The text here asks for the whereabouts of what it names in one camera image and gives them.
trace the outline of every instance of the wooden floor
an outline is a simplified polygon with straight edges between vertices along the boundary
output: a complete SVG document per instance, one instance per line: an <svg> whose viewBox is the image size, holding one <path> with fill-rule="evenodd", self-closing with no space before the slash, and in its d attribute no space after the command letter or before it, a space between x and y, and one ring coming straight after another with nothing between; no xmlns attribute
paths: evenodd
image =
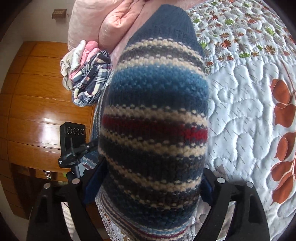
<svg viewBox="0 0 296 241"><path fill-rule="evenodd" d="M15 193L9 163L63 173L59 127L84 124L89 137L94 107L78 107L62 86L60 60L67 44L24 42L7 73L0 94L0 179Z"/></svg>

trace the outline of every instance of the pile of clothes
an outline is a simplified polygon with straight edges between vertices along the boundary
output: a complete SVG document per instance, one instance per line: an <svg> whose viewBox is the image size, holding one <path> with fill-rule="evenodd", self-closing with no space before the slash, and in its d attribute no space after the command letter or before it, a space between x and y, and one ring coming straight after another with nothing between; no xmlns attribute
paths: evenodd
<svg viewBox="0 0 296 241"><path fill-rule="evenodd" d="M83 107L98 102L112 71L109 53L98 43L82 40L60 62L63 86L72 91L73 103Z"/></svg>

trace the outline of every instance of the green leaf print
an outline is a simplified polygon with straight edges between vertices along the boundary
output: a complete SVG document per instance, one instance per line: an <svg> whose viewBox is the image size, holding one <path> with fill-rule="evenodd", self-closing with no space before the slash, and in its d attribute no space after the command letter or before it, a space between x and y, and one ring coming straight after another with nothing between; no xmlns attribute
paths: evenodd
<svg viewBox="0 0 296 241"><path fill-rule="evenodd" d="M240 58L247 58L247 57L250 57L250 54L249 53L241 53L239 55Z"/></svg>
<svg viewBox="0 0 296 241"><path fill-rule="evenodd" d="M226 20L225 20L225 23L226 23L227 25L232 25L234 22L233 22L233 20L231 20L231 19L226 19Z"/></svg>
<svg viewBox="0 0 296 241"><path fill-rule="evenodd" d="M207 43L206 42L201 42L200 46L202 47L202 49L204 49L205 47L207 47Z"/></svg>
<svg viewBox="0 0 296 241"><path fill-rule="evenodd" d="M200 22L200 19L196 18L193 22L194 23L199 23Z"/></svg>
<svg viewBox="0 0 296 241"><path fill-rule="evenodd" d="M274 31L271 28L265 28L265 31L268 32L270 35L274 35Z"/></svg>
<svg viewBox="0 0 296 241"><path fill-rule="evenodd" d="M260 45L256 45L256 47L261 51L263 48Z"/></svg>
<svg viewBox="0 0 296 241"><path fill-rule="evenodd" d="M248 4L248 3L246 3L246 2L244 2L244 4L243 4L245 7L250 7L250 5Z"/></svg>

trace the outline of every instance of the pink cloth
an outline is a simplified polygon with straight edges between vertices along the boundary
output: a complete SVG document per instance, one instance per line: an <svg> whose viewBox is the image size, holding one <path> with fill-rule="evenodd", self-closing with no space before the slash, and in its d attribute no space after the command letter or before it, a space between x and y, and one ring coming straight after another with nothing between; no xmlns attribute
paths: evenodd
<svg viewBox="0 0 296 241"><path fill-rule="evenodd" d="M142 27L142 25L152 16L153 13L162 5L162 4L171 4L177 7L180 7L184 10L187 10L193 6L196 6L199 3L205 2L205 0L149 0L145 3L140 15L135 20L134 24L128 30L123 39L115 47L111 54L111 62L113 66L117 65L119 57L127 45L129 39L134 35L134 33Z"/></svg>
<svg viewBox="0 0 296 241"><path fill-rule="evenodd" d="M81 56L81 60L80 60L80 63L79 63L79 66L77 69L75 70L72 70L71 74L69 75L69 79L73 79L73 77L79 72L79 70L81 69L81 67L83 66L83 64L85 63L86 61L86 58L88 57L89 53L98 47L98 43L95 42L95 41L89 41L86 45L85 45L85 49L82 53L82 56Z"/></svg>
<svg viewBox="0 0 296 241"><path fill-rule="evenodd" d="M76 48L81 40L98 41L106 16L123 0L76 0L68 30L68 49Z"/></svg>
<svg viewBox="0 0 296 241"><path fill-rule="evenodd" d="M99 47L112 53L139 16L145 0L123 0L107 15L99 32Z"/></svg>
<svg viewBox="0 0 296 241"><path fill-rule="evenodd" d="M98 52L100 52L100 49L99 48L94 48L90 53L89 55L87 56L86 58L86 62L88 62L92 56L96 55Z"/></svg>

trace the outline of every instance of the camera lens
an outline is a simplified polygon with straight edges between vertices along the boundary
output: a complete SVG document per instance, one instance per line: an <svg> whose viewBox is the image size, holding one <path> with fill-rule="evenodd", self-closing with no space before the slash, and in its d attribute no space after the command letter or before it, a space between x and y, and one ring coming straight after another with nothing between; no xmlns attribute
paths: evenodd
<svg viewBox="0 0 296 241"><path fill-rule="evenodd" d="M72 134L72 128L71 128L71 127L68 127L68 129L67 129L67 133L68 133L69 135Z"/></svg>
<svg viewBox="0 0 296 241"><path fill-rule="evenodd" d="M73 132L74 132L74 135L78 136L80 131L77 127L75 127Z"/></svg>

